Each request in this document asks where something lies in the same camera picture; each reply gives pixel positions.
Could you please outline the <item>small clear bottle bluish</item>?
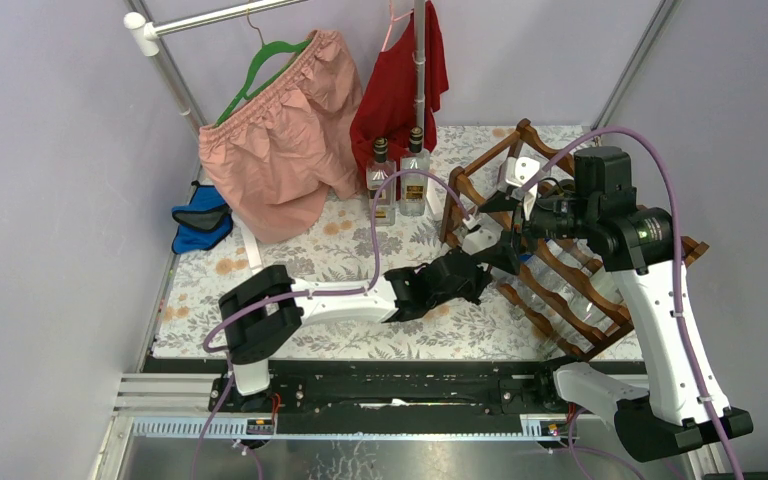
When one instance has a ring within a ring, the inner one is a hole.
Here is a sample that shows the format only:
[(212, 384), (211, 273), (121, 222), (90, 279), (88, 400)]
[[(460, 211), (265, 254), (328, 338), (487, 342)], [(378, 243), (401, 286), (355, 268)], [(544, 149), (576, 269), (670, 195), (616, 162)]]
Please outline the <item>small clear bottle bluish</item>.
[(560, 340), (578, 354), (596, 356), (617, 342), (619, 328), (593, 301), (551, 268), (538, 263), (524, 265), (514, 286), (525, 305), (544, 318), (552, 331), (547, 336)]

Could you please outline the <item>clear glass wine bottle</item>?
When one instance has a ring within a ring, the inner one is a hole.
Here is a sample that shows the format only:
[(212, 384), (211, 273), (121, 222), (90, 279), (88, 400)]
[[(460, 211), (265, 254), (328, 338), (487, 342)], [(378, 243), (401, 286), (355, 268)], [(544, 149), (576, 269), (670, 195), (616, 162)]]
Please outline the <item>clear glass wine bottle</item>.
[(591, 289), (609, 303), (611, 308), (623, 305), (612, 277), (605, 271), (601, 258), (591, 251), (583, 240), (559, 240), (560, 260), (583, 275)]

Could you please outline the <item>clear square liquor bottle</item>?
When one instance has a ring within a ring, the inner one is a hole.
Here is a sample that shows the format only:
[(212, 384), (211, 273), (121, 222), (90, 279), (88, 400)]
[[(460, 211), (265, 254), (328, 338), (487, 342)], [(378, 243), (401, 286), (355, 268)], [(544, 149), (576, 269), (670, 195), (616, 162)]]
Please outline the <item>clear square liquor bottle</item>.
[(396, 181), (384, 186), (385, 181), (397, 171), (395, 161), (389, 156), (389, 142), (378, 137), (373, 142), (373, 160), (366, 167), (370, 212), (377, 226), (396, 223)]

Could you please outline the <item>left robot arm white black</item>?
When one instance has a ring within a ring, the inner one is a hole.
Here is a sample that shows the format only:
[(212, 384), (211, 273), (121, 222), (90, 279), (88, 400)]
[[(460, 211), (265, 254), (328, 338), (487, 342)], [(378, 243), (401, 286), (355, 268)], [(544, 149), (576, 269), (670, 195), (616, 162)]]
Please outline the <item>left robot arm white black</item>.
[(308, 324), (413, 321), (452, 300), (479, 304), (491, 281), (489, 268), (459, 248), (428, 264), (391, 269), (374, 283), (294, 280), (283, 265), (266, 267), (218, 301), (232, 398), (248, 411), (264, 407), (270, 358)]

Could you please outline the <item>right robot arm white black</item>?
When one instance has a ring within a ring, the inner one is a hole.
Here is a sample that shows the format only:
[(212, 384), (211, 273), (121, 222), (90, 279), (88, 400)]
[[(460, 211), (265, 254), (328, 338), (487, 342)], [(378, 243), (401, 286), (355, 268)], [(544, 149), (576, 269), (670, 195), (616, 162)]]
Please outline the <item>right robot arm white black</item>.
[(637, 388), (588, 363), (568, 363), (535, 382), (535, 402), (549, 412), (569, 402), (591, 411), (613, 426), (640, 462), (750, 434), (751, 415), (730, 404), (707, 360), (671, 214), (638, 207), (631, 159), (622, 149), (584, 148), (573, 161), (572, 192), (540, 196), (533, 183), (540, 163), (506, 159), (495, 193), (479, 209), (510, 213), (512, 226), (499, 234), (470, 234), (469, 250), (513, 272), (520, 256), (535, 252), (541, 240), (585, 241), (630, 313), (648, 385)]

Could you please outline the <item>white fabric strip by rack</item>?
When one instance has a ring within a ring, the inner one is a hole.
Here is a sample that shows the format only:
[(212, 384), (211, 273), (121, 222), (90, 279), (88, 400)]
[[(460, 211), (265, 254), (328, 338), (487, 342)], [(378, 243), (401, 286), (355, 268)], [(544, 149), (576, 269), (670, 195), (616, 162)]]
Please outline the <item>white fabric strip by rack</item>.
[(429, 215), (435, 221), (441, 221), (443, 216), (443, 200), (438, 193), (438, 182), (434, 178), (428, 179), (428, 187), (426, 192), (426, 205), (429, 210)]

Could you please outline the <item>wooden wine rack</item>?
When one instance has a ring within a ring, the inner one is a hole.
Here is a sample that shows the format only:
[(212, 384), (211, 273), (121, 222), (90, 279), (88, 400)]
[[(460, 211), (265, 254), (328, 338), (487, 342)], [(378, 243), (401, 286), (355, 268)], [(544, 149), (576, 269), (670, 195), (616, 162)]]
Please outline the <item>wooden wine rack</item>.
[[(569, 283), (555, 269), (559, 264), (565, 265), (559, 258), (558, 241), (547, 240), (547, 258), (533, 255), (524, 265), (542, 263)], [(452, 357), (457, 359), (547, 360), (563, 355), (567, 347), (547, 336), (552, 331), (548, 322), (544, 318), (540, 322), (538, 314), (527, 307), (517, 293), (514, 280), (518, 276), (503, 271), (496, 271), (493, 276), (494, 282), (483, 294), (481, 305), (454, 301), (429, 313), (429, 319), (440, 324), (441, 329), (426, 334), (426, 339), (450, 349)], [(614, 346), (596, 355), (596, 360), (641, 360), (634, 332), (618, 331), (615, 338)]]

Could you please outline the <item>clear bottle black gold cap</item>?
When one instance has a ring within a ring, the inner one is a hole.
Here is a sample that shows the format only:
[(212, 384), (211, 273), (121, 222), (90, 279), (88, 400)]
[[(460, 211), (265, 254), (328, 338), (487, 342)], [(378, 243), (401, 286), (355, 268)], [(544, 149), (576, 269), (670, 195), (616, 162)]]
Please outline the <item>clear bottle black gold cap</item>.
[(428, 172), (431, 166), (429, 151), (425, 148), (425, 136), (422, 127), (410, 131), (408, 154), (400, 162), (400, 170), (406, 174), (400, 177), (400, 212), (405, 216), (423, 216), (426, 209), (428, 177), (420, 171)]

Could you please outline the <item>red garment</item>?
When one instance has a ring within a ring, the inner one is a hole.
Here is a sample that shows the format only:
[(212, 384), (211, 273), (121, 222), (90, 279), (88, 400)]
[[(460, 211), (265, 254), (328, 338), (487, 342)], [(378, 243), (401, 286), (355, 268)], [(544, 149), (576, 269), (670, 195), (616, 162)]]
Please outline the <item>red garment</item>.
[[(352, 153), (359, 178), (365, 179), (373, 160), (373, 144), (379, 137), (388, 139), (388, 155), (400, 161), (408, 154), (411, 130), (417, 126), (417, 73), (415, 20), (388, 49), (379, 53), (359, 109), (350, 126)], [(425, 103), (424, 147), (437, 146), (434, 114), (441, 109), (441, 96), (449, 89), (442, 31), (435, 6), (425, 3)]]

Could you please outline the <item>pink clothes hanger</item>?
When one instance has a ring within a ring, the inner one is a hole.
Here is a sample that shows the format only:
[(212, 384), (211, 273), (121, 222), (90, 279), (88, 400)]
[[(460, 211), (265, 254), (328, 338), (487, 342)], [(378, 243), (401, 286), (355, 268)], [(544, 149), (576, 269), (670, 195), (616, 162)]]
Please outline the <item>pink clothes hanger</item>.
[(415, 10), (415, 2), (410, 0), (389, 0), (387, 5), (388, 22), (380, 48), (384, 53), (395, 46), (400, 35), (405, 30), (405, 25), (412, 17)]

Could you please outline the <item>vertical metal pole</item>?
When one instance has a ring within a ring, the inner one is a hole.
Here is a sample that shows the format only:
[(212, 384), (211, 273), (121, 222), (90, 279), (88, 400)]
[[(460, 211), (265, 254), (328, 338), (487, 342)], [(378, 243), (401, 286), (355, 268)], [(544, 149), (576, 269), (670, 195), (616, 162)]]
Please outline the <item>vertical metal pole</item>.
[(416, 126), (425, 130), (425, 80), (426, 80), (426, 7), (424, 0), (415, 0), (413, 3), (415, 50), (413, 60), (416, 70), (416, 94), (415, 113)]

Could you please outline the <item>pink skirt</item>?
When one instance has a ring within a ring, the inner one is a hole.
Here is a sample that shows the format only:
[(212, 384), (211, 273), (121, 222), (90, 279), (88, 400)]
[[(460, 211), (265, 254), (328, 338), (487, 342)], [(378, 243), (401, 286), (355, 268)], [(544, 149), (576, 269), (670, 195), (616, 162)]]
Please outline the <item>pink skirt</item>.
[(329, 194), (346, 200), (361, 191), (349, 131), (362, 96), (342, 34), (315, 30), (272, 84), (222, 124), (201, 128), (201, 164), (257, 240), (298, 236)]

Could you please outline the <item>blue black bag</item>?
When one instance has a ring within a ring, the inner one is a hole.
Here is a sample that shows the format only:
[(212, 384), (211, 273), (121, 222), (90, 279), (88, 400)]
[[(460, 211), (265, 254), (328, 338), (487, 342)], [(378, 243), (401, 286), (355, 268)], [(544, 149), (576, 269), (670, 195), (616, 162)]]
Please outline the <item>blue black bag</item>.
[(189, 202), (171, 209), (177, 223), (171, 251), (176, 255), (209, 251), (232, 233), (232, 211), (213, 185), (193, 181)]

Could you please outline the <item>green clothes hanger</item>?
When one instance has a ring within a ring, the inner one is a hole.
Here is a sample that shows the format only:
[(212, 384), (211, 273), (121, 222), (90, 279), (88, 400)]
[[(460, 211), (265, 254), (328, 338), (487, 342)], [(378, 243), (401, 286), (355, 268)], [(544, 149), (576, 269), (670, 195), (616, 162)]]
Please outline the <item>green clothes hanger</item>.
[[(255, 26), (251, 22), (250, 10), (246, 11), (245, 18), (248, 26), (254, 29), (258, 33), (258, 37), (261, 42), (261, 48), (256, 52), (256, 54), (253, 56), (251, 60), (251, 63), (246, 73), (246, 78), (243, 86), (237, 92), (237, 94), (234, 96), (234, 98), (231, 100), (228, 106), (224, 109), (221, 115), (218, 117), (218, 119), (214, 124), (215, 127), (218, 127), (221, 124), (223, 124), (233, 114), (233, 112), (236, 110), (236, 108), (241, 102), (251, 100), (253, 97), (255, 97), (260, 92), (262, 92), (266, 87), (271, 85), (275, 80), (277, 80), (278, 77), (289, 68), (291, 63), (312, 42), (311, 38), (306, 38), (305, 40), (296, 44), (291, 44), (281, 40), (267, 43), (263, 37), (261, 29)], [(290, 60), (277, 73), (275, 73), (269, 79), (264, 81), (259, 87), (253, 89), (254, 81), (256, 80), (257, 75), (261, 70), (261, 68), (266, 64), (268, 60), (275, 57), (276, 55), (282, 55), (282, 54), (290, 55)]]

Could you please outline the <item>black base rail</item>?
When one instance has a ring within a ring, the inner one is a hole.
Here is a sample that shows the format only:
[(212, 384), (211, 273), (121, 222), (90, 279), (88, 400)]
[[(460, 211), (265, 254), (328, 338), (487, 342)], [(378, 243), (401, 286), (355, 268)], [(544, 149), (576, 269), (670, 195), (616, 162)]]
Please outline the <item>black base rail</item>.
[(203, 374), (202, 406), (254, 416), (253, 431), (283, 435), (494, 435), (535, 415), (564, 424), (574, 411), (549, 385), (548, 362), (275, 360), (266, 389), (242, 393), (221, 360), (149, 359), (146, 374)]

